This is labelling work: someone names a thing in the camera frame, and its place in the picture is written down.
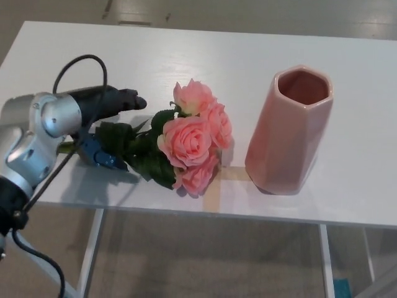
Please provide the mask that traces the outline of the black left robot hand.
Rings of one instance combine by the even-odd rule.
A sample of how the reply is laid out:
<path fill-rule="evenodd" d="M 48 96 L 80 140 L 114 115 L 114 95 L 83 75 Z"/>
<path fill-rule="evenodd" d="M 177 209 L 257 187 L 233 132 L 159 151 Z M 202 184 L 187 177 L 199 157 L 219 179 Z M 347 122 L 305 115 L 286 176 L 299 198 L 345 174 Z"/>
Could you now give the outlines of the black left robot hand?
<path fill-rule="evenodd" d="M 95 86 L 70 91 L 68 93 L 78 104 L 82 122 L 81 128 L 71 135 L 79 147 L 76 152 L 86 163 L 110 169 L 126 171 L 127 164 L 115 149 L 105 147 L 105 139 L 100 133 L 89 133 L 94 122 L 118 115 L 123 111 L 142 110 L 147 102 L 133 89 L 118 90 L 115 87 Z"/>

